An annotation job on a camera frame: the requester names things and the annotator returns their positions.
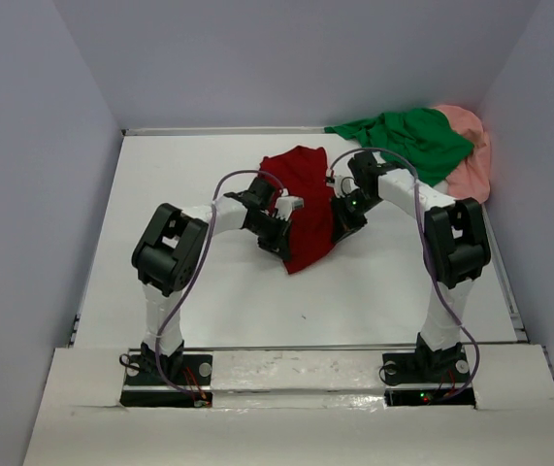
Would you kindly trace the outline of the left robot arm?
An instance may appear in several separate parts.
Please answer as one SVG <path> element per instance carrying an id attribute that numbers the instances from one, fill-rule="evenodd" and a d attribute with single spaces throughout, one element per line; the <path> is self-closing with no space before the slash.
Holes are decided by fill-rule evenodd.
<path id="1" fill-rule="evenodd" d="M 215 236 L 247 230 L 260 249 L 291 258 L 292 215 L 304 200 L 292 196 L 273 175 L 258 171 L 250 186 L 222 194 L 219 182 L 210 203 L 158 206 L 131 256 L 146 299 L 146 333 L 141 353 L 130 363 L 175 389 L 183 361 L 180 308 L 199 278 Z"/>

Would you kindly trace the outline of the red t shirt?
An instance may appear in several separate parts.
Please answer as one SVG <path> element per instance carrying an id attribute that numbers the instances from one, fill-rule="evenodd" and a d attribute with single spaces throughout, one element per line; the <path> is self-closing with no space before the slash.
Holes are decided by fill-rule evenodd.
<path id="1" fill-rule="evenodd" d="M 263 158 L 260 169 L 277 177 L 290 195 L 304 201 L 303 208 L 291 216 L 291 258 L 283 262 L 288 274 L 299 273 L 334 248 L 333 189 L 325 181 L 326 150 L 297 146 L 283 154 Z"/>

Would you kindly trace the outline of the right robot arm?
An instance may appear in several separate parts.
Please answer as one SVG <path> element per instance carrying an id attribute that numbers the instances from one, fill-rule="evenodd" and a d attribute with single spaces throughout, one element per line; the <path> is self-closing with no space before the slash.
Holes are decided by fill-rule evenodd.
<path id="1" fill-rule="evenodd" d="M 457 392 L 465 390 L 479 369 L 477 361 L 468 361 L 461 342 L 463 338 L 476 342 L 464 324 L 465 308 L 474 282 L 491 260 L 482 205 L 423 183 L 414 166 L 392 150 L 349 150 L 342 159 L 349 175 L 337 175 L 331 164 L 325 178 L 333 191 L 333 242 L 361 230 L 367 212 L 382 202 L 390 203 L 415 219 L 431 280 L 427 314 L 415 348 L 384 354 L 381 380 L 390 387 L 453 383 Z"/>

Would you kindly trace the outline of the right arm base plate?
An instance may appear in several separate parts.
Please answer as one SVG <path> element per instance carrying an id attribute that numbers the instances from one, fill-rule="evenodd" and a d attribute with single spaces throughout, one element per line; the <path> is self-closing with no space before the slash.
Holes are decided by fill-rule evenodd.
<path id="1" fill-rule="evenodd" d="M 473 388 L 462 387 L 471 375 L 466 355 L 425 374 L 414 362 L 413 352 L 389 352 L 378 369 L 384 384 L 384 402 L 389 408 L 476 405 Z"/>

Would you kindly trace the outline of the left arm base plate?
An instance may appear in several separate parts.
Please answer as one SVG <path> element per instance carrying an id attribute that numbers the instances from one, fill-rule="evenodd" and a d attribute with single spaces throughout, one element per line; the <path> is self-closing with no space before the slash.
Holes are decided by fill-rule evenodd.
<path id="1" fill-rule="evenodd" d="M 148 369 L 137 352 L 123 353 L 119 363 L 125 370 L 120 404 L 127 408 L 202 409 L 212 406 L 212 363 L 209 353 L 191 352 L 166 383 L 156 368 Z"/>

